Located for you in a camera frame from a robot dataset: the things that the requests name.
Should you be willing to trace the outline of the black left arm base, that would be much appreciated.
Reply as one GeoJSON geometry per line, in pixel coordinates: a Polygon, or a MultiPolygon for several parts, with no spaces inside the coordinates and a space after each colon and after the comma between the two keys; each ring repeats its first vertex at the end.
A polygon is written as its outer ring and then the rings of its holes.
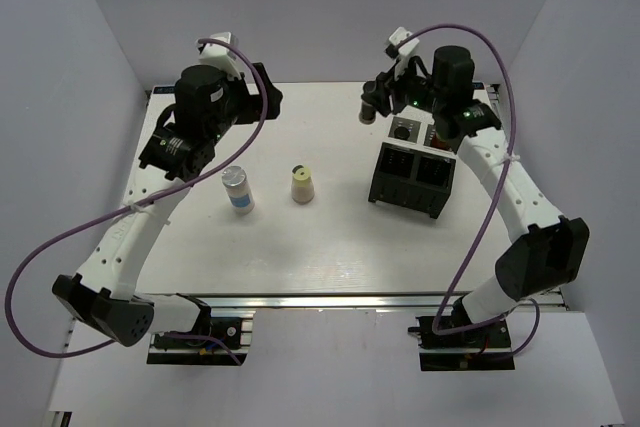
{"type": "Polygon", "coordinates": [[[148,365],[240,367],[245,362],[255,311],[224,306],[215,298],[199,302],[206,305],[204,314],[189,331],[151,336],[148,365]]]}

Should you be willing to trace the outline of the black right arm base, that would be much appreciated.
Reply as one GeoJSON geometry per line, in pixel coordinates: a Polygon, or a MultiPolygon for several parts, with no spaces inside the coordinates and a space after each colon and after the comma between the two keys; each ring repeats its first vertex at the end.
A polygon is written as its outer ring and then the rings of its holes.
{"type": "Polygon", "coordinates": [[[515,369],[511,337],[505,321],[458,334],[438,336],[434,316],[421,316],[407,328],[418,343],[423,372],[511,371],[515,369]]]}

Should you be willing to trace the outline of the cream-lidded seasoning shaker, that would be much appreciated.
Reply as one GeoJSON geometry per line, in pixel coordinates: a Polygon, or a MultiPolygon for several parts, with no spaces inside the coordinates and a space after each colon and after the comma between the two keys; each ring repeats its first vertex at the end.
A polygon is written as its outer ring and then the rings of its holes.
{"type": "Polygon", "coordinates": [[[315,196],[311,170],[302,164],[292,169],[291,197],[298,204],[307,204],[315,196]]]}

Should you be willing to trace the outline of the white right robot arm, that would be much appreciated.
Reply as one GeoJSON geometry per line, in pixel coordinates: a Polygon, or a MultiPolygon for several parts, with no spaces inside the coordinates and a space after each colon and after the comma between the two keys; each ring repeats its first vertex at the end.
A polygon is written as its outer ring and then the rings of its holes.
{"type": "Polygon", "coordinates": [[[458,298],[448,317],[438,315],[432,323],[434,334],[453,335],[472,346],[521,301],[577,277],[589,228],[545,197],[513,154],[498,115],[475,98],[475,64],[468,49],[438,48],[432,69],[413,48],[390,45],[386,53],[394,64],[364,84],[360,121],[371,124],[377,116],[407,107],[430,113],[436,136],[490,195],[487,214],[500,215],[511,242],[496,261],[494,275],[458,298]]]}

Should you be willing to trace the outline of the yellow-capped red sauce bottle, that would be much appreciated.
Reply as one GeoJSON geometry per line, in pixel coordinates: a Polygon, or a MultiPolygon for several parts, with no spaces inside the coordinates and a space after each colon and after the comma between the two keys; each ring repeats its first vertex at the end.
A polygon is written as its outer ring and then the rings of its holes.
{"type": "Polygon", "coordinates": [[[449,144],[445,140],[442,140],[437,134],[432,137],[431,146],[444,151],[451,150],[449,144]]]}

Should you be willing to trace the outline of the blue-labelled white granule jar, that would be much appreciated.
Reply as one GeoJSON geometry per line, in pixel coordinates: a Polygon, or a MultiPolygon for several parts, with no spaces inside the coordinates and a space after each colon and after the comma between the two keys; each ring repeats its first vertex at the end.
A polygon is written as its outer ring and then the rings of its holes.
{"type": "Polygon", "coordinates": [[[238,214],[247,214],[255,206],[248,176],[240,166],[229,166],[221,176],[230,203],[238,214]]]}

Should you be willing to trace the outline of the black condiment organizer rack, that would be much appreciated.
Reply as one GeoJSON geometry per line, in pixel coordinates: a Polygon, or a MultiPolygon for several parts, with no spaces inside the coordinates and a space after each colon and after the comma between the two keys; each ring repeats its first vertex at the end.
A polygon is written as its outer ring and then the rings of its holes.
{"type": "Polygon", "coordinates": [[[436,219],[447,204],[454,182],[453,152],[431,146],[436,134],[429,114],[395,116],[381,144],[368,201],[384,202],[427,214],[436,219]],[[393,137],[398,126],[407,127],[407,141],[393,137]]]}

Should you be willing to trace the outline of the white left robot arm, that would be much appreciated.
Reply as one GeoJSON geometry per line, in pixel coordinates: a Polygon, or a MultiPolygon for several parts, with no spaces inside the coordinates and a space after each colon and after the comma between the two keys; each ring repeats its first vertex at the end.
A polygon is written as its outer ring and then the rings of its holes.
{"type": "Polygon", "coordinates": [[[211,309],[183,294],[137,291],[142,267],[169,217],[213,161],[215,146],[234,125],[280,113],[282,93],[264,66],[254,66],[266,95],[249,93],[244,79],[231,79],[209,65],[186,68],[143,147],[123,204],[127,213],[109,226],[89,258],[72,275],[59,276],[55,297],[80,322],[129,347],[147,333],[177,332],[199,346],[211,334],[211,309]]]}

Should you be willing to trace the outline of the black-capped spice bottle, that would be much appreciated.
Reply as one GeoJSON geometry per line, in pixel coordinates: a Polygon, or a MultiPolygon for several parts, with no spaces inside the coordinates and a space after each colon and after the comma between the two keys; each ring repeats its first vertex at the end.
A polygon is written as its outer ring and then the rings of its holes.
{"type": "Polygon", "coordinates": [[[361,98],[359,121],[364,125],[371,125],[377,117],[377,104],[369,98],[361,98]]]}
{"type": "Polygon", "coordinates": [[[404,126],[398,126],[394,129],[393,137],[397,140],[407,141],[411,136],[411,131],[404,126]]]}

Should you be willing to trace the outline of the blue label sticker left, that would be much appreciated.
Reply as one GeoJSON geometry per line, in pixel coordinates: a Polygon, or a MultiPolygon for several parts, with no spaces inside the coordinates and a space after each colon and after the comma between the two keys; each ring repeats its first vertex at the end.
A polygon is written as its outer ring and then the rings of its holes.
{"type": "Polygon", "coordinates": [[[153,95],[169,95],[175,92],[173,86],[155,86],[152,90],[153,95]]]}

